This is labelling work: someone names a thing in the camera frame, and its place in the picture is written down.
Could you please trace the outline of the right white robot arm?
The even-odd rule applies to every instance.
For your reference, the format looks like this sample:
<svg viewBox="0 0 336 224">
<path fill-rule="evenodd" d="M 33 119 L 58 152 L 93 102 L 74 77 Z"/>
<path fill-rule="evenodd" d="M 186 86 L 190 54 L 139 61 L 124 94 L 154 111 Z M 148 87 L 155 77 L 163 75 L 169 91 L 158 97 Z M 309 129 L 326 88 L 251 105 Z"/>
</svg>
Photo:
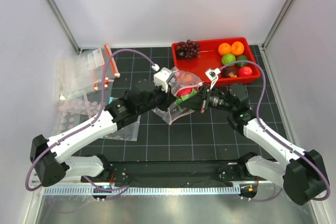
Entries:
<svg viewBox="0 0 336 224">
<path fill-rule="evenodd" d="M 283 190 L 297 205 L 310 200 L 324 201 L 331 193 L 323 158 L 316 150 L 306 151 L 268 127 L 248 102 L 246 88 L 233 84 L 222 93 L 202 86 L 199 91 L 182 95 L 179 105 L 193 111 L 208 108 L 227 111 L 229 125 L 266 150 L 274 161 L 250 152 L 238 159 L 236 173 L 248 180 L 252 176 L 268 180 Z"/>
</svg>

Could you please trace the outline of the pink dragon fruit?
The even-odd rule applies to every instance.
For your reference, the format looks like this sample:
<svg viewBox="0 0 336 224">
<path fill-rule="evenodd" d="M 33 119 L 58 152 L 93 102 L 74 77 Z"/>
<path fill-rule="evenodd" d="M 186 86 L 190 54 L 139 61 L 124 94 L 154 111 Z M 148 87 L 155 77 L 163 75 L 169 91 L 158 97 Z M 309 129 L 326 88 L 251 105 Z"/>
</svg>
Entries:
<svg viewBox="0 0 336 224">
<path fill-rule="evenodd" d="M 180 106 L 180 104 L 183 101 L 196 95 L 197 92 L 198 92 L 198 88 L 183 88 L 179 90 L 176 94 L 176 104 L 177 104 L 178 109 L 182 111 L 182 107 Z"/>
</svg>

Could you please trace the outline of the dark purple fruit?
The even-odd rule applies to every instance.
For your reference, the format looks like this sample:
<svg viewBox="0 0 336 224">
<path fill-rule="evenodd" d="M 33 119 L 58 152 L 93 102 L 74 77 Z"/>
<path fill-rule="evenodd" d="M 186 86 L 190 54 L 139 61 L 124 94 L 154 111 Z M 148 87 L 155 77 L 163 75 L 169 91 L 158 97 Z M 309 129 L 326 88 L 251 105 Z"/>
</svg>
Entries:
<svg viewBox="0 0 336 224">
<path fill-rule="evenodd" d="M 237 78 L 238 70 L 233 67 L 227 67 L 227 68 L 222 69 L 220 74 L 223 78 Z"/>
</svg>

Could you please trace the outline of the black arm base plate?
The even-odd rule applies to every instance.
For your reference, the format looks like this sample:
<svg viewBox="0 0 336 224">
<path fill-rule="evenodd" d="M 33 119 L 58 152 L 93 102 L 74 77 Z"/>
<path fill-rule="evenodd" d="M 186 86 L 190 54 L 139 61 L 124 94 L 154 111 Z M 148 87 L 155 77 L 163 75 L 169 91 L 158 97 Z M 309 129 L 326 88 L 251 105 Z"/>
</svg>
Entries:
<svg viewBox="0 0 336 224">
<path fill-rule="evenodd" d="M 239 172 L 236 161 L 159 161 L 159 162 L 112 162 L 111 177 L 116 183 L 154 183 L 181 182 L 192 178 L 197 181 L 217 180 L 231 181 L 257 181 L 253 175 Z"/>
</svg>

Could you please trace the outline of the dark purple grape bunch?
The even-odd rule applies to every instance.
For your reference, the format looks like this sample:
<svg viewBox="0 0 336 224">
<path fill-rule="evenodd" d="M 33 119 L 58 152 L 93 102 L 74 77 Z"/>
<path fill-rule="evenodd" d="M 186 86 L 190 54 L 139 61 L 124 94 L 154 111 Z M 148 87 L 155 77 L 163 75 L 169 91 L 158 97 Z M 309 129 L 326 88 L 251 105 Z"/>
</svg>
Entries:
<svg viewBox="0 0 336 224">
<path fill-rule="evenodd" d="M 199 43 L 192 40 L 178 42 L 175 53 L 177 59 L 192 60 L 200 54 Z"/>
</svg>

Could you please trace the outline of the pink-dotted zip bag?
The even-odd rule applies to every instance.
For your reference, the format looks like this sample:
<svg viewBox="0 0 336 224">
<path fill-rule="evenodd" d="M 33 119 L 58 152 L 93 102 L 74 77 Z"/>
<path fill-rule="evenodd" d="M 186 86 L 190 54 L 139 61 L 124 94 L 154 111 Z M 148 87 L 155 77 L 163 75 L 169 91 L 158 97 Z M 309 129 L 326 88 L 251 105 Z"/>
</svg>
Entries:
<svg viewBox="0 0 336 224">
<path fill-rule="evenodd" d="M 176 67 L 172 68 L 171 71 L 173 73 L 168 81 L 168 92 L 171 92 L 175 97 L 177 92 L 183 88 L 198 88 L 199 91 L 203 85 L 203 81 L 201 81 L 198 76 L 191 72 L 182 71 Z M 169 106 L 167 111 L 162 111 L 159 108 L 155 108 L 153 109 L 153 112 L 168 125 L 171 125 L 177 119 L 187 116 L 194 111 L 187 108 L 182 108 L 182 111 L 180 111 L 176 102 L 174 102 Z"/>
</svg>

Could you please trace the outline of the red apple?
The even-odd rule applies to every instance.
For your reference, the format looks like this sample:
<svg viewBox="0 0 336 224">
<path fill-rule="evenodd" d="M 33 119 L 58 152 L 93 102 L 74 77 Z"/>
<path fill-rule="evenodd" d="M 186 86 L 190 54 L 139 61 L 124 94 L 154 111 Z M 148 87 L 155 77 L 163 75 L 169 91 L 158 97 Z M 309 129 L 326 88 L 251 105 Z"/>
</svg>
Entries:
<svg viewBox="0 0 336 224">
<path fill-rule="evenodd" d="M 243 66 L 243 67 L 239 68 L 238 75 L 240 77 L 249 77 L 249 76 L 253 75 L 253 70 L 249 66 Z"/>
</svg>

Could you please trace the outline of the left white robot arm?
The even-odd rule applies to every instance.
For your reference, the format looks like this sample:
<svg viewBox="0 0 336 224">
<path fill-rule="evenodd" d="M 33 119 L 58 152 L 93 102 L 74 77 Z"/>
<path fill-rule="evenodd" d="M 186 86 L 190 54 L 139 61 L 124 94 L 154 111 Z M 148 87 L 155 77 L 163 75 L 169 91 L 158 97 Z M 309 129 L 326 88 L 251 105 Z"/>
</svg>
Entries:
<svg viewBox="0 0 336 224">
<path fill-rule="evenodd" d="M 33 190 L 29 185 L 32 172 L 37 174 L 42 187 L 52 186 L 71 175 L 106 182 L 111 177 L 111 169 L 101 154 L 75 157 L 74 153 L 98 138 L 134 123 L 141 114 L 155 108 L 167 110 L 174 101 L 171 87 L 166 82 L 141 80 L 123 97 L 113 100 L 97 115 L 67 132 L 49 138 L 41 134 L 36 136 L 32 140 L 26 188 Z"/>
</svg>

